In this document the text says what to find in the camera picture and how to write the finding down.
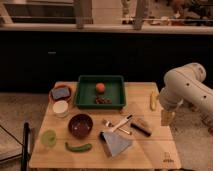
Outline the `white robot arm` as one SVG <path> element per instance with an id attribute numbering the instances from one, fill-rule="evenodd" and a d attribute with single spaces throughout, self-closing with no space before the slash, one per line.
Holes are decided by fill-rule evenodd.
<path id="1" fill-rule="evenodd" d="M 213 136 L 213 89 L 203 83 L 205 78 L 206 70 L 199 63 L 173 68 L 164 75 L 165 86 L 158 96 L 162 126 L 169 126 L 175 111 L 187 101 L 204 114 L 203 123 Z"/>

